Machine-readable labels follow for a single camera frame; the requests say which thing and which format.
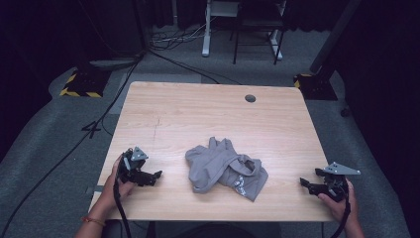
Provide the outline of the white desk frame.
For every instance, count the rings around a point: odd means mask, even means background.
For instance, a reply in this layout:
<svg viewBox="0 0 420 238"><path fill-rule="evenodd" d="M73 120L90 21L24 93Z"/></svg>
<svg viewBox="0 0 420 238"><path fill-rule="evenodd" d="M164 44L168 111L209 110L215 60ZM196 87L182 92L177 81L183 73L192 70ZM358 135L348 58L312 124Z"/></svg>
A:
<svg viewBox="0 0 420 238"><path fill-rule="evenodd" d="M202 46L202 55L208 57L210 55L210 43L211 43L211 21L217 17L228 17L234 18L237 16L237 6L240 0L206 0L205 10L205 32ZM268 33L268 42L274 53L276 60L282 60L282 54L280 51L279 41L282 33L279 30L273 30Z"/></svg>

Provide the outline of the grey slanted pole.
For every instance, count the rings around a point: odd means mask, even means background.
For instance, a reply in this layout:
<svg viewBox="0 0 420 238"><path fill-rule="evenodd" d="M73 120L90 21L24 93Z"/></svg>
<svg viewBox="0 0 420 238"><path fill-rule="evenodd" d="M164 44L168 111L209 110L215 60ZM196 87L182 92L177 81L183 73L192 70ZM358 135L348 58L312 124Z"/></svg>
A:
<svg viewBox="0 0 420 238"><path fill-rule="evenodd" d="M335 27L321 48L320 52L316 56L315 60L309 67L309 70L313 73L318 73L322 66L326 63L328 56L332 53L334 46L338 43L341 34L346 29L354 13L358 9L362 0L349 0L346 8L338 19Z"/></svg>

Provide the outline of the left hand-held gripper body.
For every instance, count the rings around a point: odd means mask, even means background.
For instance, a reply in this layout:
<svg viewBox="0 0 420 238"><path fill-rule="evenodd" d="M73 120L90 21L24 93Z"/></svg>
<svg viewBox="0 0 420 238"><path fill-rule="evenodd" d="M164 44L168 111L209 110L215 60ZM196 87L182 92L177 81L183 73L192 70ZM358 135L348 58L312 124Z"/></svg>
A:
<svg viewBox="0 0 420 238"><path fill-rule="evenodd" d="M138 181L142 179L142 166L147 158L147 154L139 147L129 148L122 154L122 159L118 166L117 178L122 183L130 181L138 184Z"/></svg>

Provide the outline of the black chair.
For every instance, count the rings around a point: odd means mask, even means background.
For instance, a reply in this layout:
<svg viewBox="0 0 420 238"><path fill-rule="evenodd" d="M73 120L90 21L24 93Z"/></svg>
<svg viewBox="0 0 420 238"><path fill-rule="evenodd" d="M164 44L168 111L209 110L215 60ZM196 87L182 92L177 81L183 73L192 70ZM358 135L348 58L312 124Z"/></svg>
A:
<svg viewBox="0 0 420 238"><path fill-rule="evenodd" d="M237 62L240 46L256 47L261 45L259 43L241 43L240 35L244 32L267 32L266 40L273 50L273 63L277 64L280 60L280 49L286 32L279 0L240 0L231 34L231 37L235 38L233 63Z"/></svg>

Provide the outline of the yellow black striped stand base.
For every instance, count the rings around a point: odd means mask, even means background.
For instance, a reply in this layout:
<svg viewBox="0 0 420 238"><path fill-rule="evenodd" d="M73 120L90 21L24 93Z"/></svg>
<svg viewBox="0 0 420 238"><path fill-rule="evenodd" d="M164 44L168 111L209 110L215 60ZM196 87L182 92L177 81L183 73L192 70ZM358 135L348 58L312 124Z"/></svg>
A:
<svg viewBox="0 0 420 238"><path fill-rule="evenodd" d="M100 98L104 95L110 75L111 72L105 70L84 72L75 69L59 95Z"/></svg>
<svg viewBox="0 0 420 238"><path fill-rule="evenodd" d="M298 88L305 100L338 99L329 80L320 79L318 75L299 73L293 76L293 85Z"/></svg>

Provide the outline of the grey pants with white print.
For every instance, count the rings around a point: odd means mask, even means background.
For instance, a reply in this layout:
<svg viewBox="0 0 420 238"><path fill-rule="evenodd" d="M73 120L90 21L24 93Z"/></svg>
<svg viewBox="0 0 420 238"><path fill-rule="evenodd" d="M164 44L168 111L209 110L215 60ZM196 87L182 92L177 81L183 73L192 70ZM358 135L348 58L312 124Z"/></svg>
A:
<svg viewBox="0 0 420 238"><path fill-rule="evenodd" d="M190 166L188 178L195 193L206 193L219 183L255 201L268 179L262 161L238 154L229 139L218 141L211 137L207 147L188 150L185 159Z"/></svg>

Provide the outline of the person's right hand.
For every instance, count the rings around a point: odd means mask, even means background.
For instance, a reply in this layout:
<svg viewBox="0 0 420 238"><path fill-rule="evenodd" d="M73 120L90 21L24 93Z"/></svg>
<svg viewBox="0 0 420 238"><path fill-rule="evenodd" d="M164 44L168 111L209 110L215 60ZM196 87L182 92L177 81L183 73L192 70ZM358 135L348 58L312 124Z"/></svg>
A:
<svg viewBox="0 0 420 238"><path fill-rule="evenodd" d="M346 222L347 227L355 226L359 223L359 209L356 199L356 193L353 184L347 180L348 187L349 187L349 203L350 203L350 214L348 216L348 220ZM340 202L334 201L330 198L327 194L320 193L318 198L331 210L333 217L341 222L344 217L344 212L346 208L346 202L344 200Z"/></svg>

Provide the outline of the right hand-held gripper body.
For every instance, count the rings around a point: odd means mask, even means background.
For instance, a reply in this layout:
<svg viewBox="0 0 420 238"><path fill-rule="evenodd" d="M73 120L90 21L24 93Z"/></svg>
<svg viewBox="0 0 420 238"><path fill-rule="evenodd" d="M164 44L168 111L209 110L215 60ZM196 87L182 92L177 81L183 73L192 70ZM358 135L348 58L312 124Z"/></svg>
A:
<svg viewBox="0 0 420 238"><path fill-rule="evenodd" d="M359 176L361 174L360 170L336 162L321 170L327 173L325 177L322 177L324 179L323 184L326 186L324 194L327 194L336 202L345 199L349 194L346 176Z"/></svg>

